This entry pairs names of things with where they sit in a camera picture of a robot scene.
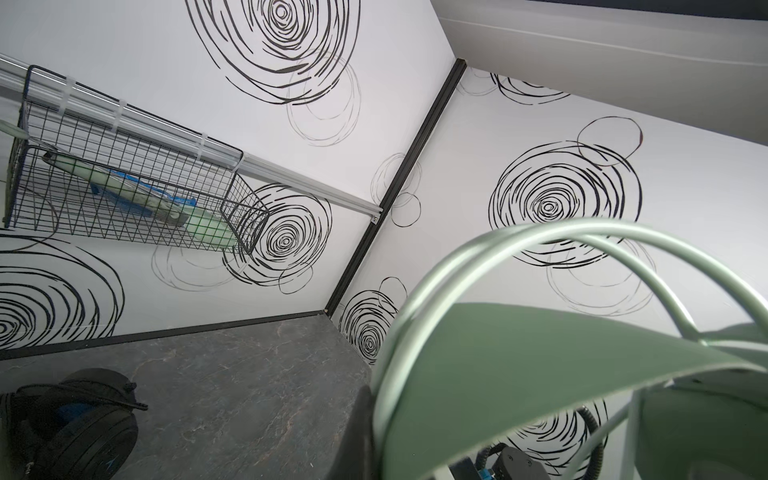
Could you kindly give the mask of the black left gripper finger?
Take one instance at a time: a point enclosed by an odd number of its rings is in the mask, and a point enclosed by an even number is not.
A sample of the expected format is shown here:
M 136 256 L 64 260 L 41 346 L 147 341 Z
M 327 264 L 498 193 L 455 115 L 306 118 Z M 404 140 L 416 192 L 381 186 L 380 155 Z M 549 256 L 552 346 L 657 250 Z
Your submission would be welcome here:
M 328 480 L 373 480 L 375 449 L 373 439 L 374 397 L 368 385 L 356 396 Z

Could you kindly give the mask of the mint green headphones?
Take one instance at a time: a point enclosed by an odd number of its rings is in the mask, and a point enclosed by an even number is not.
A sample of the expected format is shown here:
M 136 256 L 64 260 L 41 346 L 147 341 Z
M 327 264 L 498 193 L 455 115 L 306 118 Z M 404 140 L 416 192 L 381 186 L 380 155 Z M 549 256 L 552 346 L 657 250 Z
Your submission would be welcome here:
M 631 239 L 683 260 L 721 287 L 749 322 L 701 332 L 667 284 L 618 246 Z M 526 249 L 573 240 L 613 257 L 662 303 L 676 336 L 596 316 L 463 293 Z M 371 390 L 374 460 L 384 479 L 425 479 L 510 431 L 628 392 L 580 446 L 572 478 L 613 430 L 626 429 L 620 474 L 645 479 L 767 475 L 767 303 L 701 250 L 650 228 L 578 219 L 484 234 L 435 266 L 382 347 Z

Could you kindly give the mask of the black gaming headphones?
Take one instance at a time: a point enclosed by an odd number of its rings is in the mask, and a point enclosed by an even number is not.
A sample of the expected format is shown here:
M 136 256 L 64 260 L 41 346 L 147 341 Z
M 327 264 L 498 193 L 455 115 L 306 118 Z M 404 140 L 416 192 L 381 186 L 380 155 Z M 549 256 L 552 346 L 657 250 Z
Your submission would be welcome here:
M 111 479 L 139 437 L 137 384 L 110 369 L 76 371 L 1 395 L 3 479 Z

